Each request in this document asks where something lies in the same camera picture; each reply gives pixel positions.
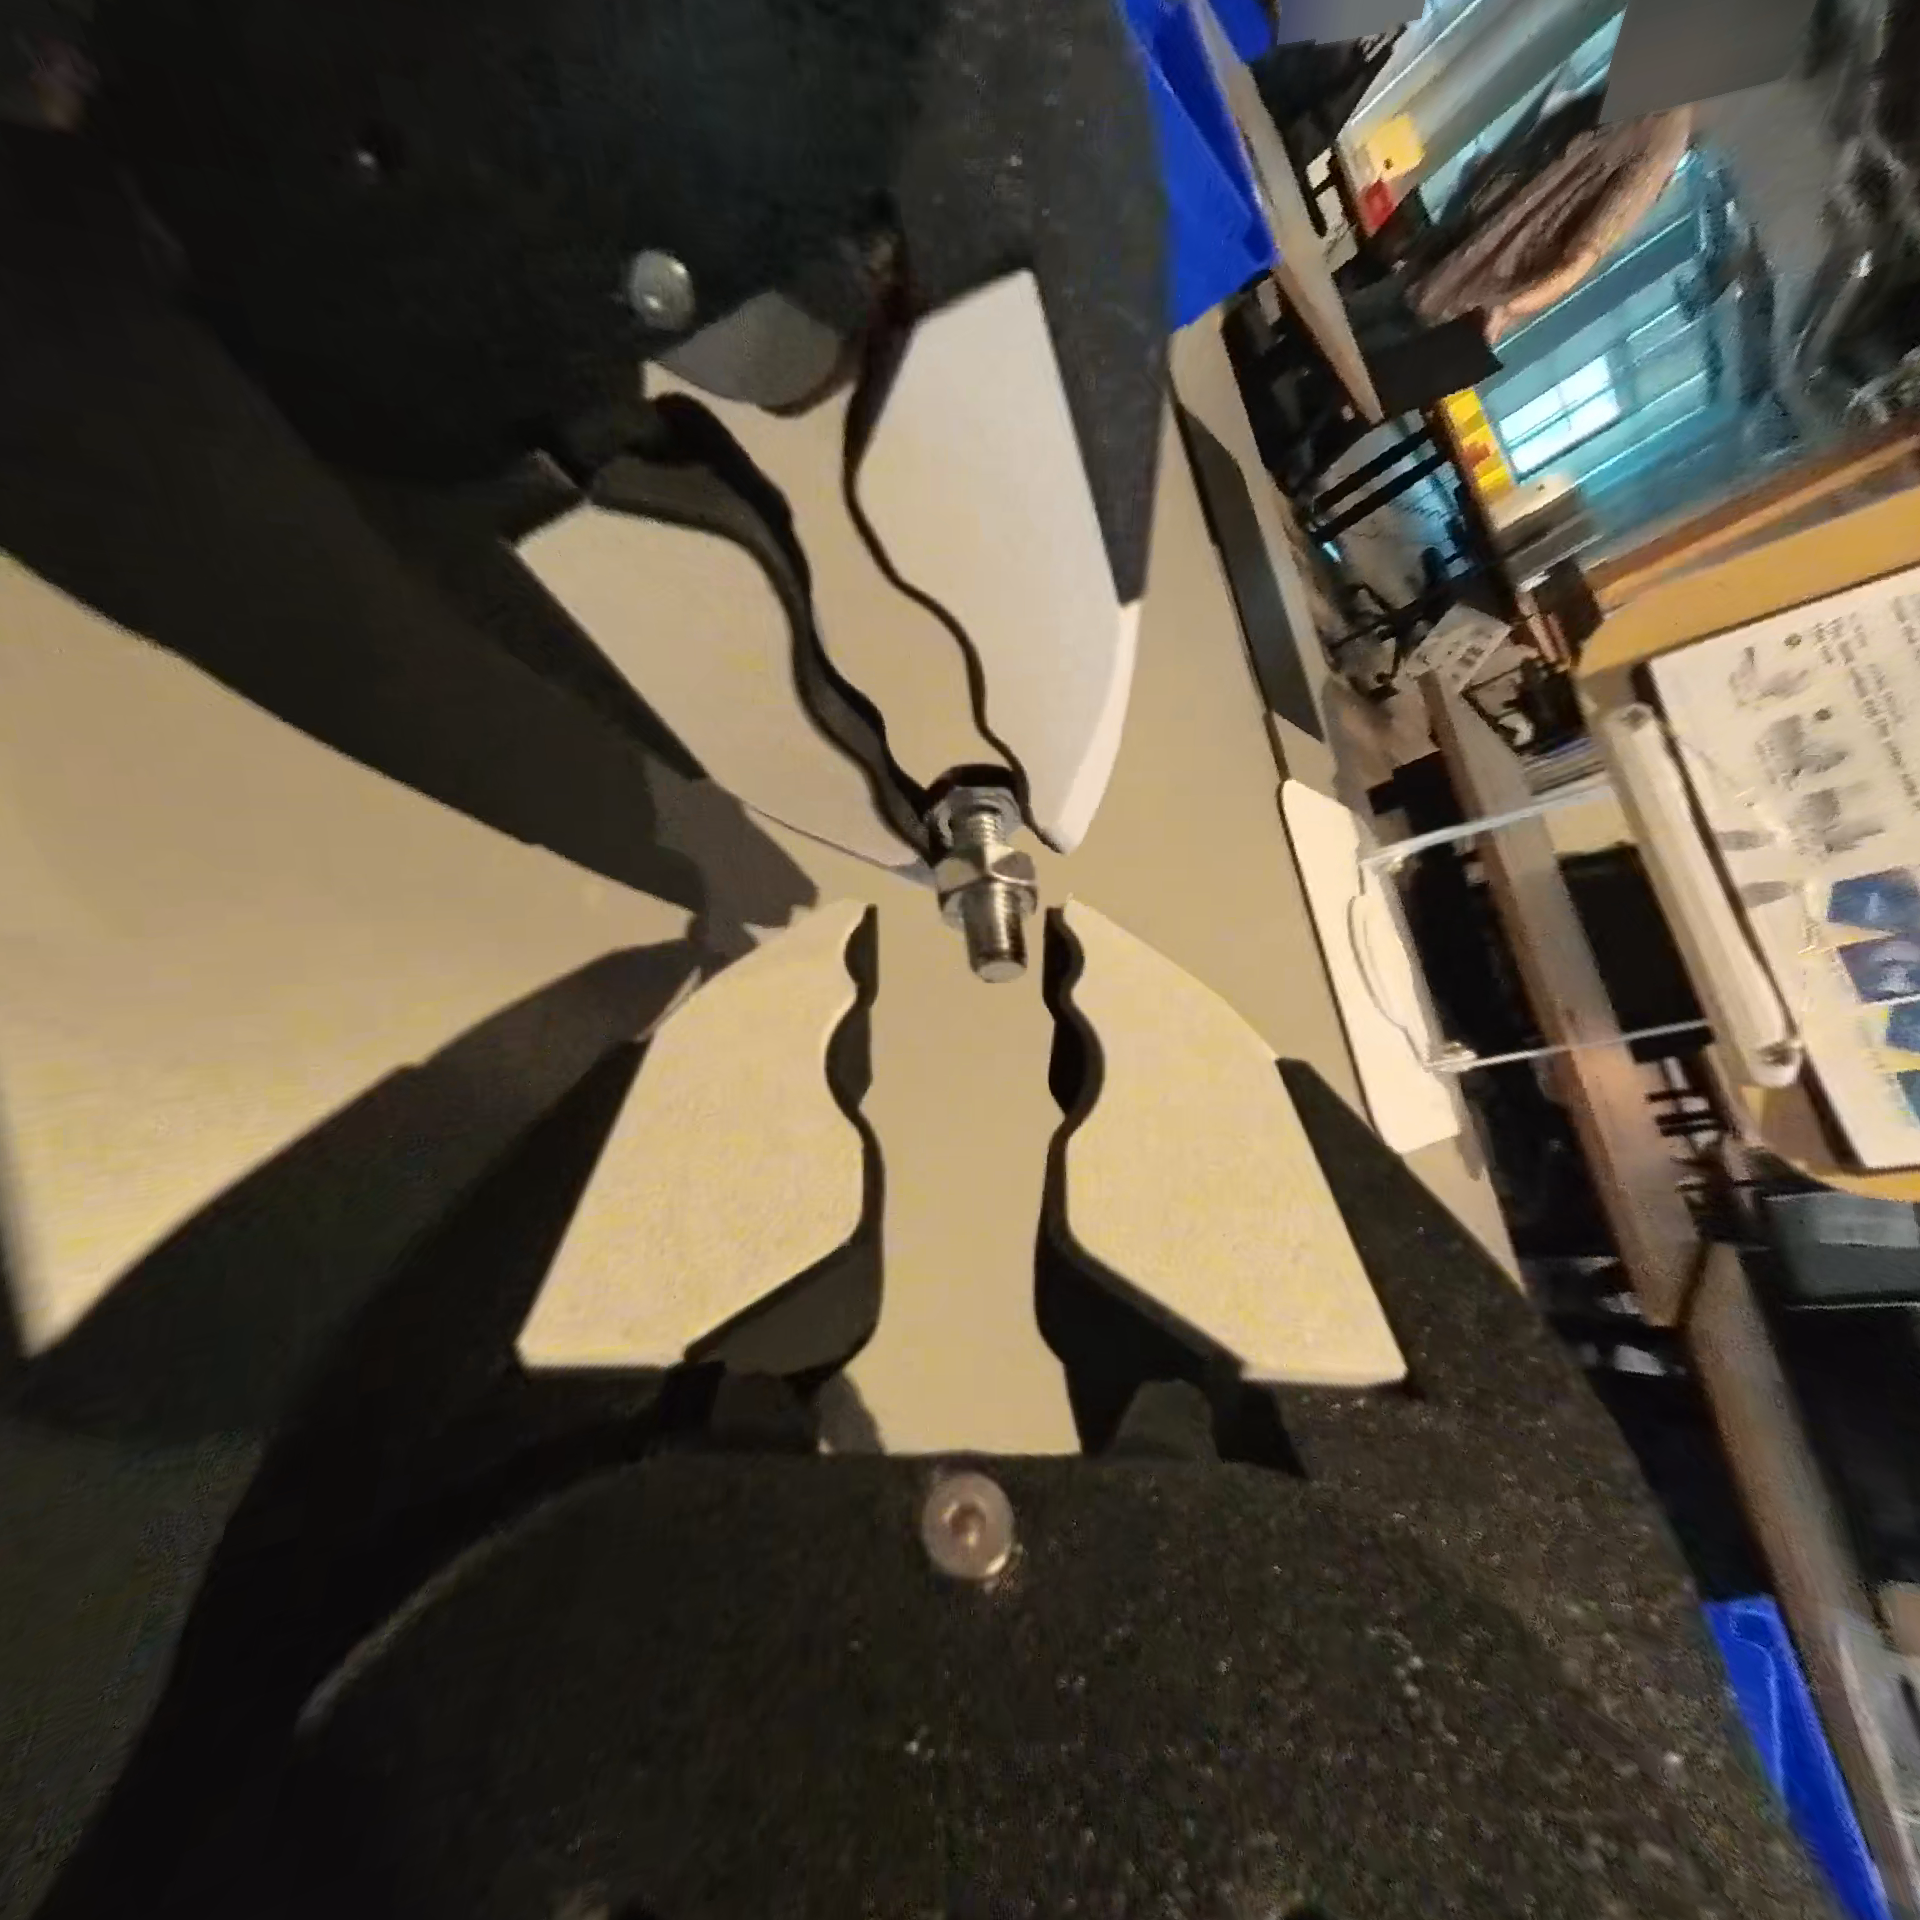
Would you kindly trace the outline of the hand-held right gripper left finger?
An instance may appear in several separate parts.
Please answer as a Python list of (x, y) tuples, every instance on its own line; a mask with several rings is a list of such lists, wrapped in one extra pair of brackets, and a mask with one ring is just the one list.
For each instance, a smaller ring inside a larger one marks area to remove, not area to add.
[(874, 959), (870, 907), (830, 903), (661, 1023), (517, 1336), (529, 1373), (802, 1376), (874, 1338)]

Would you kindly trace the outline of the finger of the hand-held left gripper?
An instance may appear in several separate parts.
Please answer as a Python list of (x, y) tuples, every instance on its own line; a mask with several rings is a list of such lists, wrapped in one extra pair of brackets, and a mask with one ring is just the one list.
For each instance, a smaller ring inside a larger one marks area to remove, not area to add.
[(586, 530), (586, 634), (705, 776), (747, 810), (927, 883), (919, 827), (879, 774), (876, 710), (831, 669), (782, 490), (727, 418), (650, 398), (623, 454), (633, 515), (603, 471)]
[(1037, 839), (1077, 850), (1121, 753), (1138, 601), (1113, 589), (1036, 278), (922, 322), (867, 427), (853, 389), (787, 417), (673, 368), (657, 394), (711, 409), (782, 493), (827, 661), (901, 768), (931, 787), (1004, 765)]

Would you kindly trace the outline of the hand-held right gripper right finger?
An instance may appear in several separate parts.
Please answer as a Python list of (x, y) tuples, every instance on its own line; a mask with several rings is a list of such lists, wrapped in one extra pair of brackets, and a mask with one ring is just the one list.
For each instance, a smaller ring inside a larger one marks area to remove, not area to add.
[(1047, 915), (1047, 1238), (1250, 1385), (1409, 1376), (1278, 1051), (1091, 903)]

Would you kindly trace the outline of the silver hex bolt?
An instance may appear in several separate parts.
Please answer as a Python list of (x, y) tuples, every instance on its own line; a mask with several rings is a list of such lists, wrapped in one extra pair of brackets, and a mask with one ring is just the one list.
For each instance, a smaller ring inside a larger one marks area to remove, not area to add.
[[(926, 810), (931, 877), (943, 853), (965, 841), (1005, 841), (1021, 853), (1025, 814), (1014, 778), (1001, 768), (959, 766), (931, 792)], [(941, 912), (967, 950), (971, 974), (1001, 985), (1026, 971), (1026, 923), (1037, 911), (1007, 896), (962, 896), (956, 915)]]

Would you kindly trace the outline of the large blue plastic bin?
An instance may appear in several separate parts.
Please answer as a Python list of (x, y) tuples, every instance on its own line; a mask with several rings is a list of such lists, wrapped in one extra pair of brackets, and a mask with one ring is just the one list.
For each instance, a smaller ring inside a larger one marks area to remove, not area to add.
[(1187, 329), (1279, 263), (1227, 93), (1212, 6), (1123, 3), (1158, 138), (1167, 208), (1167, 321)]

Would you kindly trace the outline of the wooden office desk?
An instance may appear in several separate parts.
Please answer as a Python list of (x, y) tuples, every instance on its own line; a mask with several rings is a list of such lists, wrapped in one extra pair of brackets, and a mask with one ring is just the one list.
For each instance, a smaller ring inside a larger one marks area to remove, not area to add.
[(1349, 311), (1329, 265), (1325, 243), (1313, 224), (1301, 182), (1284, 142), (1266, 112), (1254, 75), (1227, 38), (1215, 6), (1194, 7), (1206, 47), (1213, 81), (1227, 105), (1233, 139), (1252, 183), (1260, 224), (1270, 243), (1273, 263), (1265, 275), (1329, 367), (1355, 418), (1378, 425), (1385, 415), (1370, 368), (1361, 355)]

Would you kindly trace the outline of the row of yellow bins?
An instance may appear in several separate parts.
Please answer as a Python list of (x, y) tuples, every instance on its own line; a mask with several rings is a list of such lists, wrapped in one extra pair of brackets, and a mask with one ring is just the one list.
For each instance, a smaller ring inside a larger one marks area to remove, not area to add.
[(1497, 502), (1516, 490), (1518, 477), (1475, 389), (1455, 392), (1438, 403), (1438, 421), (1446, 430), (1451, 458), (1481, 502)]

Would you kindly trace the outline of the instruction poster board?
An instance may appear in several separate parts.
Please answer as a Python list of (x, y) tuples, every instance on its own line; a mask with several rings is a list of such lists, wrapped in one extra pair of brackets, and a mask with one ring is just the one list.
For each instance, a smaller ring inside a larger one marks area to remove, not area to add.
[(1575, 690), (1766, 1152), (1916, 1203), (1916, 490), (1601, 607)]

